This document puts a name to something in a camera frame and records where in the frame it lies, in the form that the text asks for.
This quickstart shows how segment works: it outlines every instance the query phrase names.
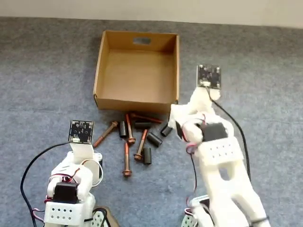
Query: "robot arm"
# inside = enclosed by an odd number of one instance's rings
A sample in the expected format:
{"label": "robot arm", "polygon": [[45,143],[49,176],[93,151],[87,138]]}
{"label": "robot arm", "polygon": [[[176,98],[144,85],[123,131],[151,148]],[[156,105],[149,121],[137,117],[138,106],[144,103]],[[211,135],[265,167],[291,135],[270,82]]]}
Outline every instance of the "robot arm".
{"label": "robot arm", "polygon": [[[256,227],[270,227],[261,200],[246,173],[234,128],[229,121],[214,113],[209,96],[201,95],[205,94],[203,89],[207,92],[206,88],[197,87],[188,104],[172,105],[169,120],[169,126],[177,130],[181,139],[196,145],[194,155],[199,160],[209,196],[210,215],[201,203],[192,200],[193,216],[201,227],[248,227],[249,223],[255,223]],[[227,170],[228,181],[222,179],[220,168]]]}
{"label": "robot arm", "polygon": [[94,153],[91,137],[87,139],[81,136],[81,132],[84,135],[92,134],[93,123],[72,121],[71,128],[73,126],[79,130],[71,130],[72,151],[53,169],[49,179],[45,227],[91,226],[96,201],[90,190],[102,181],[102,155]]}

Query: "box handle hole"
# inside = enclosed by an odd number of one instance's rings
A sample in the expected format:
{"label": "box handle hole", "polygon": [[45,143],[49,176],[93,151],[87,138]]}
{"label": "box handle hole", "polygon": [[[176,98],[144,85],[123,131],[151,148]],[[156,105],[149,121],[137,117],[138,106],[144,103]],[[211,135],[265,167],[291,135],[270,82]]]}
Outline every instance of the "box handle hole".
{"label": "box handle hole", "polygon": [[152,40],[149,37],[135,37],[133,38],[133,44],[136,45],[149,45]]}

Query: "open cardboard box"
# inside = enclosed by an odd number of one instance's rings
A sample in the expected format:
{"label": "open cardboard box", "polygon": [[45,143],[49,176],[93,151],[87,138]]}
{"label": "open cardboard box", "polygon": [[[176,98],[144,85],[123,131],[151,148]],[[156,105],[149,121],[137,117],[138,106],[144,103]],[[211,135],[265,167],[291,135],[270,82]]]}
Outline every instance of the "open cardboard box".
{"label": "open cardboard box", "polygon": [[169,113],[178,96],[177,34],[103,32],[94,85],[99,109]]}

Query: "black cylinder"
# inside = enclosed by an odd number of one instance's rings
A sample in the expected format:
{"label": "black cylinder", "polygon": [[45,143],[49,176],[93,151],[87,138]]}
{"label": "black cylinder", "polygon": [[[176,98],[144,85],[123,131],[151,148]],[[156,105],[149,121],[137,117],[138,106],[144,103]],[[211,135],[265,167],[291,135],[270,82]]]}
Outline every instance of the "black cylinder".
{"label": "black cylinder", "polygon": [[143,148],[144,165],[150,165],[152,162],[152,149]]}
{"label": "black cylinder", "polygon": [[152,126],[151,122],[135,122],[134,128],[135,129],[150,129]]}
{"label": "black cylinder", "polygon": [[121,121],[119,123],[119,135],[120,135],[120,138],[127,137],[126,123],[124,121]]}
{"label": "black cylinder", "polygon": [[168,126],[168,124],[166,124],[163,129],[161,130],[161,135],[164,136],[164,137],[167,137],[170,132],[172,131],[172,128]]}
{"label": "black cylinder", "polygon": [[159,147],[162,144],[162,140],[152,132],[148,133],[146,139],[156,147]]}

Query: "bolt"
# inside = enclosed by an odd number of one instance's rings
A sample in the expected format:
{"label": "bolt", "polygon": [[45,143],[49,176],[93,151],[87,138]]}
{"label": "bolt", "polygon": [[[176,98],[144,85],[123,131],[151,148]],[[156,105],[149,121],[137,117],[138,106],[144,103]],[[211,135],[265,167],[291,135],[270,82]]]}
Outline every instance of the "bolt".
{"label": "bolt", "polygon": [[142,133],[142,137],[141,137],[141,142],[140,142],[140,145],[139,145],[138,150],[137,150],[137,153],[134,154],[134,158],[137,161],[141,161],[141,159],[142,159],[141,152],[142,152],[143,145],[144,145],[144,142],[145,142],[145,139],[146,139],[146,134],[147,134],[147,129],[144,129],[144,131]]}
{"label": "bolt", "polygon": [[115,128],[118,126],[118,122],[112,122],[111,126],[97,139],[97,141],[94,143],[93,147],[96,148],[99,146],[99,144],[105,139],[106,136]]}
{"label": "bolt", "polygon": [[127,142],[125,143],[125,160],[124,160],[124,171],[123,171],[123,176],[125,177],[130,177],[132,175],[132,171],[129,169],[129,155],[128,155],[128,144]]}
{"label": "bolt", "polygon": [[150,122],[159,123],[159,124],[162,123],[162,121],[157,119],[157,118],[142,116],[142,115],[138,115],[138,114],[135,114],[135,113],[131,113],[131,117],[145,119],[145,120],[148,120]]}
{"label": "bolt", "polygon": [[132,125],[131,125],[131,121],[129,119],[128,113],[126,114],[126,123],[127,123],[127,129],[128,129],[127,143],[130,146],[130,145],[133,145],[136,142],[136,138],[133,137]]}

